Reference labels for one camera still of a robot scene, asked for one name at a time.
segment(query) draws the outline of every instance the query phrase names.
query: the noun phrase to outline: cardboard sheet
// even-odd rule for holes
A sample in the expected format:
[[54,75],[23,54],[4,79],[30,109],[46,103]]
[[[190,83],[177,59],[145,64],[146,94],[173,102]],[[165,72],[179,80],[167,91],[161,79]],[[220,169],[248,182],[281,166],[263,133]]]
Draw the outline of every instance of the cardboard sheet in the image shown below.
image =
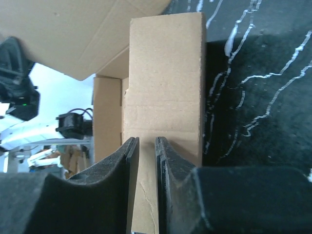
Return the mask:
[[155,137],[201,165],[205,35],[201,13],[131,22],[124,139],[140,137],[133,231],[158,233]]
[[131,18],[170,0],[0,0],[0,41],[17,37],[29,59],[75,79],[128,77]]
[[93,134],[95,163],[121,146],[122,111],[121,80],[106,77],[94,79]]
[[123,79],[121,82],[121,98],[122,98],[122,102],[121,102],[121,111],[122,111],[122,136],[121,136],[121,140],[122,142],[124,141],[124,107],[126,105],[126,94],[128,92],[128,88],[129,88],[129,78]]

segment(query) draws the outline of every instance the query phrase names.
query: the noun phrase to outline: black marble surface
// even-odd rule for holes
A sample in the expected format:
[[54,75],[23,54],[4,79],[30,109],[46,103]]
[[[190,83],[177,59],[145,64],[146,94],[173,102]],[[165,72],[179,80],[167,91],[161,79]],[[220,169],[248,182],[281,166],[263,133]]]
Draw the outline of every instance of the black marble surface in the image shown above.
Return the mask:
[[173,0],[207,18],[204,165],[312,168],[312,0]]

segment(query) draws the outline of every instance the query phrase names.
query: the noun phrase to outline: black surface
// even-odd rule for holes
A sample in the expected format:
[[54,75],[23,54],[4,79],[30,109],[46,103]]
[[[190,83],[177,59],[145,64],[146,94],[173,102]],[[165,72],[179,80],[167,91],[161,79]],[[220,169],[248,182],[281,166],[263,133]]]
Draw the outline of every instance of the black surface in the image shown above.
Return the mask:
[[312,233],[312,184],[298,169],[196,168],[164,137],[155,154],[159,233]]
[[68,180],[0,174],[0,233],[130,233],[138,157],[139,140],[132,137]]
[[[312,1],[173,0],[165,14],[196,9],[206,14],[208,22],[203,163],[289,165],[308,175],[312,168]],[[249,12],[236,23],[244,10]],[[229,59],[225,44],[235,24],[232,53],[227,53],[233,59]],[[242,83],[252,75],[279,74],[291,60],[281,75]],[[219,73],[223,75],[214,86]],[[255,118],[256,126],[248,131]]]

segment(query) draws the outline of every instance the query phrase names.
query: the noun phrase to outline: black cable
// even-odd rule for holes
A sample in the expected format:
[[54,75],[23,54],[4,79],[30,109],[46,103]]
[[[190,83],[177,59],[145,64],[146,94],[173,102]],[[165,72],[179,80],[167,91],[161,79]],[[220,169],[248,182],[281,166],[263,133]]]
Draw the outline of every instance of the black cable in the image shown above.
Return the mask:
[[81,115],[83,115],[83,114],[87,114],[88,116],[90,116],[90,118],[91,118],[91,120],[93,120],[93,116],[89,113],[89,112],[87,112],[87,111],[84,111]]
[[88,116],[90,116],[91,120],[93,120],[93,116],[88,112],[88,110],[91,110],[93,112],[92,108],[87,108],[87,109],[75,108],[75,109],[70,110],[68,113],[71,113],[73,111],[83,111],[81,114],[82,116],[86,113]]
[[35,146],[34,148],[32,148],[32,149],[30,149],[30,150],[24,150],[24,149],[20,149],[19,151],[20,152],[25,152],[25,151],[32,151],[32,150],[34,150],[35,148],[37,148],[38,147],[38,145],[37,146]]

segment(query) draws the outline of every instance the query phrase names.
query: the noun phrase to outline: cardboard flap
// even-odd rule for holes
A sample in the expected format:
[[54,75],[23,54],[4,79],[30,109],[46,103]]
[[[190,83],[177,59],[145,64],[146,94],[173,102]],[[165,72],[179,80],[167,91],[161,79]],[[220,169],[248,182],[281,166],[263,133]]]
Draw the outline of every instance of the cardboard flap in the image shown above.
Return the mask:
[[[0,0],[0,41],[17,37],[29,59],[78,80],[100,71],[126,78],[130,20],[158,15],[169,2]],[[123,72],[112,63],[119,55]]]

